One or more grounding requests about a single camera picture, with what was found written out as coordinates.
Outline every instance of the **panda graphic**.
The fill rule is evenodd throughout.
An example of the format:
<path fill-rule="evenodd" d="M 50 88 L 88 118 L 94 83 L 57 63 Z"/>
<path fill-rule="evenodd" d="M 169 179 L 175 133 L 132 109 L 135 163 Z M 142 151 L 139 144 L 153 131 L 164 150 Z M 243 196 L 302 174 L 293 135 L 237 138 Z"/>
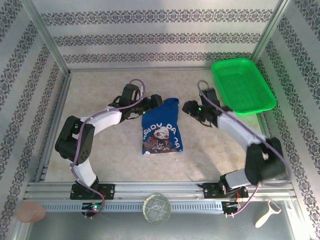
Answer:
<path fill-rule="evenodd" d="M 177 152 L 169 140 L 170 130 L 165 126 L 157 127 L 147 141 L 143 143 L 145 154 Z"/>

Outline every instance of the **green basket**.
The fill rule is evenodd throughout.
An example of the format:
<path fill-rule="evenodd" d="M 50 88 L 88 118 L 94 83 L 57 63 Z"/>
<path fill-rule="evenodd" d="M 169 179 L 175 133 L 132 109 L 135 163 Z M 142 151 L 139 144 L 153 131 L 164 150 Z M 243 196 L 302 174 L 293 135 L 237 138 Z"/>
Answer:
<path fill-rule="evenodd" d="M 237 115 L 258 114 L 276 106 L 275 96 L 253 61 L 217 61 L 211 71 L 223 102 Z"/>

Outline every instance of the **striped wall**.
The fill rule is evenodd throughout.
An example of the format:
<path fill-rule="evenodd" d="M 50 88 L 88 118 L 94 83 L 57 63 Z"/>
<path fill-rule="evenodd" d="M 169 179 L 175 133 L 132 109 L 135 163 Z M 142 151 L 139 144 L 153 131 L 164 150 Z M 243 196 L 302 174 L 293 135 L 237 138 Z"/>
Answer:
<path fill-rule="evenodd" d="M 276 96 L 264 114 L 292 167 L 313 239 L 320 239 L 320 0 L 293 0 L 258 62 Z"/>
<path fill-rule="evenodd" d="M 0 240 L 32 181 L 63 75 L 19 0 L 0 0 Z"/>
<path fill-rule="evenodd" d="M 70 69 L 103 69 L 248 57 L 278 0 L 34 2 Z"/>

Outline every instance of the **beige floor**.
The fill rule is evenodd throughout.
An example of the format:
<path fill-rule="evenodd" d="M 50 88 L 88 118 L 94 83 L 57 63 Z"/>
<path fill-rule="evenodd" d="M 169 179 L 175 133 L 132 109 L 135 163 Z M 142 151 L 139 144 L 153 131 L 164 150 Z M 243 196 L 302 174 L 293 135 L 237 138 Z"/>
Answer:
<path fill-rule="evenodd" d="M 182 111 L 188 100 L 199 100 L 197 82 L 214 86 L 209 70 L 77 72 L 73 74 L 59 132 L 70 115 L 85 117 L 104 109 L 125 84 L 141 79 L 148 96 L 179 99 L 178 126 L 183 152 L 142 155 L 141 117 L 111 126 L 94 137 L 90 162 L 100 181 L 201 181 L 244 167 L 245 152 L 225 132 L 201 125 Z M 256 115 L 242 117 L 260 133 Z M 73 182 L 69 163 L 53 150 L 46 182 Z"/>

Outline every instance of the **metal corner post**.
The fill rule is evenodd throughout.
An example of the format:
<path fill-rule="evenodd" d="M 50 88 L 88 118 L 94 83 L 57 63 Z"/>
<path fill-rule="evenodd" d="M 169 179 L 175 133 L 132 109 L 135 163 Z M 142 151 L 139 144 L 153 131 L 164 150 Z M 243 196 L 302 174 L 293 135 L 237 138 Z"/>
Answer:
<path fill-rule="evenodd" d="M 41 17 L 41 14 L 39 13 L 39 11 L 34 3 L 34 1 L 33 0 L 21 0 L 21 3 L 23 5 L 23 7 L 25 8 L 26 12 L 28 13 L 29 17 L 31 18 L 36 29 L 40 33 L 44 43 L 49 48 L 55 61 L 59 65 L 61 71 L 63 72 L 63 75 L 68 76 L 70 71 L 69 71 L 68 66 L 66 64 L 66 61 L 64 60 L 64 57 L 60 53 L 58 46 L 57 46 L 54 38 L 51 36 L 44 20 Z"/>
<path fill-rule="evenodd" d="M 269 138 L 270 137 L 270 133 L 268 131 L 268 127 L 267 127 L 267 124 L 266 124 L 266 119 L 265 119 L 264 114 L 262 112 L 261 113 L 257 113 L 256 114 L 256 118 L 258 119 L 261 133 Z"/>
<path fill-rule="evenodd" d="M 265 26 L 265 29 L 263 30 L 262 35 L 251 54 L 250 59 L 254 63 L 257 63 L 262 52 L 265 50 L 267 43 L 269 42 L 275 29 L 277 28 L 277 25 L 280 19 L 282 18 L 283 14 L 285 13 L 286 8 L 290 2 L 291 0 L 279 0 L 278 4 L 276 5 L 269 22 Z"/>
<path fill-rule="evenodd" d="M 34 179 L 36 182 L 40 182 L 43 168 L 45 165 L 47 165 L 49 163 L 51 153 L 52 153 L 54 145 L 55 145 L 55 139 L 56 139 L 60 119 L 62 116 L 62 112 L 63 112 L 64 106 L 65 106 L 66 98 L 68 95 L 68 90 L 69 90 L 71 79 L 72 79 L 72 73 L 70 75 L 65 76 L 65 79 L 62 80 L 62 83 L 61 83 L 62 84 L 61 92 L 58 93 L 56 96 L 56 101 L 57 101 L 56 108 L 53 109 L 52 124 L 51 124 L 50 128 L 48 129 L 48 136 L 47 136 L 48 141 L 46 142 L 46 144 L 44 146 L 44 151 L 43 151 L 44 154 L 43 154 L 42 158 L 40 159 L 39 168 L 38 168 L 38 171 L 37 171 L 35 179 Z"/>

